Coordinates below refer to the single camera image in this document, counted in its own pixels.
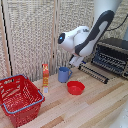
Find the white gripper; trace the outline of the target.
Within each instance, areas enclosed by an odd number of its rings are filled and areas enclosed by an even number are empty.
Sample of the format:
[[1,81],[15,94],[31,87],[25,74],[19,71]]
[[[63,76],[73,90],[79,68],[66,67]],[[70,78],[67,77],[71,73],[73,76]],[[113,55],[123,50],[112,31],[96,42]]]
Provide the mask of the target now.
[[72,55],[69,64],[78,67],[83,61],[83,57]]

